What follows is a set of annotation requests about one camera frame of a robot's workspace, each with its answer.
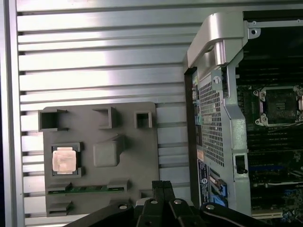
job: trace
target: metal mesh panel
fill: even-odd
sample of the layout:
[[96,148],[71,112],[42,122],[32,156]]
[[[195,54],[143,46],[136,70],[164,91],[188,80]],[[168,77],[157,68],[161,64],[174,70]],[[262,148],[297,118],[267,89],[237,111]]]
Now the metal mesh panel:
[[205,156],[224,166],[220,94],[212,90],[211,82],[201,87],[199,93]]

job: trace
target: horizontal metal slat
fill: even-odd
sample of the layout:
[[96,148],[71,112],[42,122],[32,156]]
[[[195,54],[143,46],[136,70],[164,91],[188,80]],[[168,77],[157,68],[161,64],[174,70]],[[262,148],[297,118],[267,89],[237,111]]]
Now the horizontal metal slat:
[[41,91],[34,93],[27,93],[20,96],[20,102],[33,103],[33,102],[50,102],[50,101],[65,101],[65,100],[83,100],[83,99],[102,99],[114,98],[124,96],[164,96],[164,95],[182,95],[184,93],[184,85],[173,84],[168,85],[142,85],[142,86],[127,86],[124,88],[82,88],[77,91]]
[[159,156],[169,156],[169,155],[186,155],[188,154],[187,147],[172,147],[172,148],[159,148]]
[[187,142],[186,127],[171,127],[158,129],[158,143],[182,143]]
[[258,3],[278,3],[289,2],[289,0],[17,0],[17,11],[38,11],[38,10],[60,10],[60,9],[91,9],[91,8],[118,8],[118,7],[147,7],[147,6],[186,6],[186,5],[207,5],[207,4],[224,4],[224,3],[238,3],[245,4],[254,2]]
[[74,41],[74,42],[54,42],[38,44],[19,44],[19,51],[45,51],[45,50],[67,50],[79,48],[110,48],[127,47],[140,45],[162,45],[162,44],[190,44],[194,35],[153,37],[153,38],[132,38],[132,39],[112,39],[95,41]]
[[188,183],[189,168],[188,167],[162,168],[160,169],[160,179],[162,181],[171,181],[172,184]]
[[88,40],[112,40],[122,39],[126,41],[130,38],[138,37],[161,37],[161,36],[180,36],[195,35],[200,26],[178,26],[178,27],[149,27],[118,29],[104,31],[86,31],[86,32],[58,32],[43,34],[22,34],[18,36],[19,44],[35,44],[49,42],[67,42],[67,41],[88,41]]
[[20,90],[52,90],[86,87],[183,82],[182,67],[115,70],[71,70],[21,75]]
[[19,56],[19,70],[59,70],[181,63],[186,46],[107,51],[50,52]]
[[23,165],[23,172],[24,173],[43,172],[43,171],[44,171],[44,164]]
[[159,165],[188,164],[188,155],[160,156]]
[[24,193],[45,192],[44,176],[25,176],[23,177]]
[[150,97],[124,97],[114,99],[93,99],[93,100],[77,100],[77,101],[63,101],[63,102],[48,102],[48,103],[32,103],[21,104],[21,111],[36,111],[43,110],[48,106],[63,106],[63,105],[94,105],[94,104],[114,104],[114,103],[133,103],[133,102],[153,102],[159,103],[183,103],[185,102],[184,95],[171,96],[150,96]]
[[[182,143],[187,142],[186,127],[158,128],[158,143]],[[41,132],[33,135],[22,136],[22,151],[43,150],[43,134]]]
[[186,122],[186,107],[157,108],[157,123]]
[[69,13],[18,16],[18,31],[60,30],[94,27],[154,26],[202,23],[199,8]]
[[35,227],[41,227],[48,224],[53,225],[61,225],[64,226],[67,223],[73,222],[75,220],[78,220],[87,214],[80,214],[80,215],[69,215],[69,216],[63,216],[63,217],[37,217],[37,218],[25,218],[25,225],[28,226],[35,226]]
[[[186,121],[185,106],[157,108],[157,123],[178,123]],[[38,130],[38,113],[21,116],[21,131]]]
[[23,164],[32,164],[32,163],[39,163],[44,162],[43,155],[28,155],[22,157]]

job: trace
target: metal panel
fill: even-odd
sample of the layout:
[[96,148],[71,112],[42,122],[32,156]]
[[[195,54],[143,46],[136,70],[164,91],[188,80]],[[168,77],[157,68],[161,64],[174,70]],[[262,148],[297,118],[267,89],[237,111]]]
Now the metal panel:
[[215,4],[226,3],[238,3],[238,4],[255,4],[261,3],[278,3],[289,2],[289,0],[111,0],[111,1],[99,1],[99,0],[53,0],[53,1],[41,1],[41,0],[17,0],[17,10],[21,11],[36,11],[36,10],[60,10],[60,9],[93,9],[93,8],[119,8],[119,7],[164,7],[164,6],[213,6]]
[[22,75],[20,76],[20,90],[35,91],[178,82],[183,82],[182,67],[179,66],[145,69],[73,70]]
[[144,38],[174,38],[176,34],[195,36],[200,26],[185,27],[148,27],[148,28],[132,28],[127,30],[103,30],[103,31],[72,31],[60,33],[43,33],[43,34],[23,34],[18,36],[19,44],[36,44],[36,43],[53,43],[66,41],[89,41],[89,40],[117,40],[122,38],[141,37]]
[[140,38],[130,40],[95,40],[95,41],[77,41],[77,42],[55,42],[43,44],[20,44],[19,51],[45,51],[45,50],[66,50],[76,48],[99,48],[99,47],[126,47],[134,45],[160,45],[160,44],[190,44],[193,35],[180,37],[154,37]]
[[[188,167],[160,169],[161,180],[168,180],[172,178],[175,178],[175,180],[171,181],[172,184],[186,182],[189,179]],[[45,214],[46,213],[45,197],[44,196],[26,197],[24,198],[24,207],[26,214]]]
[[[16,173],[16,178],[19,191],[23,189],[26,196],[24,207],[30,217],[25,219],[26,225],[62,226],[83,217],[43,217],[43,140],[37,133],[37,111],[47,106],[156,103],[161,179],[171,180],[178,197],[189,200],[182,58],[202,21],[212,13],[303,8],[273,2],[289,1],[17,0],[20,33],[18,37],[12,33],[12,37],[18,38],[21,75],[20,83],[17,77],[13,80],[14,103],[16,97],[19,99],[18,84],[21,91],[23,158],[19,157],[16,164],[25,172],[24,184],[21,172]],[[3,67],[5,52],[0,50]],[[17,61],[14,59],[12,64],[15,71]],[[18,125],[18,107],[14,115],[14,124]],[[20,139],[18,133],[20,129],[7,139]],[[18,196],[22,208],[22,193]],[[23,210],[16,209],[17,213],[23,220]]]
[[0,86],[5,223],[24,226],[16,2],[0,1]]

